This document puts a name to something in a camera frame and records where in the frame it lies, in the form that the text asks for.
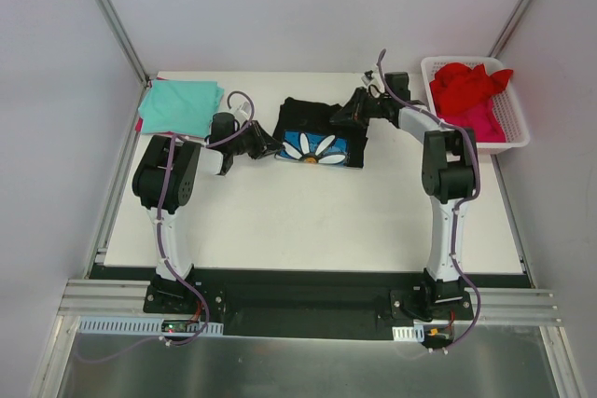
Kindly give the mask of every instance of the daisy graphic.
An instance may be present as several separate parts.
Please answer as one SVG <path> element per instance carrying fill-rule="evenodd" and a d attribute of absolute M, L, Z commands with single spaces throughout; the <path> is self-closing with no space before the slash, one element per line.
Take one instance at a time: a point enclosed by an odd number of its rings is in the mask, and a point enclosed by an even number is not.
<path fill-rule="evenodd" d="M 287 131 L 280 156 L 307 163 L 339 165 L 346 161 L 346 141 L 335 135 Z"/>

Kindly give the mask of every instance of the gray wall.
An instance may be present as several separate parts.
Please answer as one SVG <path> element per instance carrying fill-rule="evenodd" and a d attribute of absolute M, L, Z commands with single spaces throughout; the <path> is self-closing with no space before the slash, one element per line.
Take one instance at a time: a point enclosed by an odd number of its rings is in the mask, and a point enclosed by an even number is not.
<path fill-rule="evenodd" d="M 94 0 L 0 0 L 0 395 L 23 398 L 140 87 Z"/>
<path fill-rule="evenodd" d="M 503 60 L 531 128 L 500 157 L 537 284 L 558 292 L 566 331 L 597 396 L 597 0 L 537 0 Z"/>
<path fill-rule="evenodd" d="M 486 54 L 517 0 L 112 0 L 148 71 L 420 71 Z"/>

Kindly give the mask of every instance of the black cloth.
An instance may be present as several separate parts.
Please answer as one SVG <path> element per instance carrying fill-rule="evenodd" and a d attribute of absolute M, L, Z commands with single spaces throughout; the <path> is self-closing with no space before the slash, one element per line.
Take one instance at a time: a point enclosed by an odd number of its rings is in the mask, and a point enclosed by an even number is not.
<path fill-rule="evenodd" d="M 367 129 L 332 126 L 329 120 L 340 109 L 339 104 L 329 105 L 287 98 L 280 106 L 280 115 L 273 138 L 284 142 L 286 147 L 289 144 L 292 145 L 301 157 L 292 157 L 285 151 L 279 157 L 311 163 L 363 168 Z M 309 141 L 308 152 L 304 147 L 305 137 L 301 134 L 304 134 Z M 298 155 L 292 151 L 292 148 L 290 151 L 293 155 Z M 343 161 L 332 163 L 335 160 L 340 160 L 342 154 L 345 155 Z"/>

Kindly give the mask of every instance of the folded teal towel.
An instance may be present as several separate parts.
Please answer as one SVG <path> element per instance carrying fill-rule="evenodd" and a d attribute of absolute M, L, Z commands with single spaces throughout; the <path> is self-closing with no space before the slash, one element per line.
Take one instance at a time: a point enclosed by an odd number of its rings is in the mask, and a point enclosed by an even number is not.
<path fill-rule="evenodd" d="M 139 106 L 141 132 L 207 137 L 223 93 L 215 81 L 152 81 Z"/>

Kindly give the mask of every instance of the plastic basket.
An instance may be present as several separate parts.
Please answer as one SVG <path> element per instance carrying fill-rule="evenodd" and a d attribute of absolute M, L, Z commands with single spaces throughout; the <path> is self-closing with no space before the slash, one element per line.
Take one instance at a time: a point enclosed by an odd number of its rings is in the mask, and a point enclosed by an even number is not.
<path fill-rule="evenodd" d="M 423 82 L 425 84 L 425 91 L 427 92 L 427 102 L 429 103 L 429 110 L 435 115 L 436 106 L 433 103 L 431 89 L 429 83 L 433 81 L 436 72 L 444 65 L 450 62 L 460 62 L 467 65 L 471 69 L 476 65 L 485 65 L 485 70 L 489 75 L 498 70 L 504 69 L 504 65 L 496 58 L 485 58 L 475 56 L 437 56 L 425 58 L 421 61 L 421 70 L 423 72 Z M 507 85 L 506 90 L 497 95 L 493 95 L 493 113 L 499 122 L 507 142 L 504 144 L 490 144 L 484 142 L 477 142 L 477 149 L 483 154 L 498 154 L 506 151 L 509 148 L 517 148 L 526 146 L 529 143 L 529 130 L 524 121 L 524 116 L 521 111 L 521 104 L 516 95 L 512 81 Z"/>

